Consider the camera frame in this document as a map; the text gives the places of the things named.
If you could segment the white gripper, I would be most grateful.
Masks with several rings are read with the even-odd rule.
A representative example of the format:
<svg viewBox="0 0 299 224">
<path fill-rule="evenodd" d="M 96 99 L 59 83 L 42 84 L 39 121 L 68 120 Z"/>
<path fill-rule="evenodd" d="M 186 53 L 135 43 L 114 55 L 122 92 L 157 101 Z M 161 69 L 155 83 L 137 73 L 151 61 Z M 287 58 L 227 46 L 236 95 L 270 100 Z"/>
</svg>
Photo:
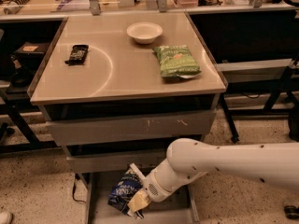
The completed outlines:
<svg viewBox="0 0 299 224">
<path fill-rule="evenodd" d="M 159 203 L 172 194 L 169 175 L 150 172 L 143 180 L 143 189 L 140 189 L 128 203 L 132 212 L 146 208 L 151 201 Z"/>
</svg>

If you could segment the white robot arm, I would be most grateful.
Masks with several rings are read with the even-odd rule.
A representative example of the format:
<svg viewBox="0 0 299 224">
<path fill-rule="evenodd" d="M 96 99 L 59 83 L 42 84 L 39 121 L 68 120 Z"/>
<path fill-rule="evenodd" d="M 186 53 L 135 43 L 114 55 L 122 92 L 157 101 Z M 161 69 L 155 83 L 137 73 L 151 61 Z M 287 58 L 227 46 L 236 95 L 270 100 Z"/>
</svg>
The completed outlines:
<svg viewBox="0 0 299 224">
<path fill-rule="evenodd" d="M 162 202 L 199 177 L 219 171 L 280 188 L 299 190 L 299 145 L 276 143 L 215 146 L 189 138 L 173 141 L 165 159 L 140 176 L 143 187 L 128 203 L 136 212 Z"/>
</svg>

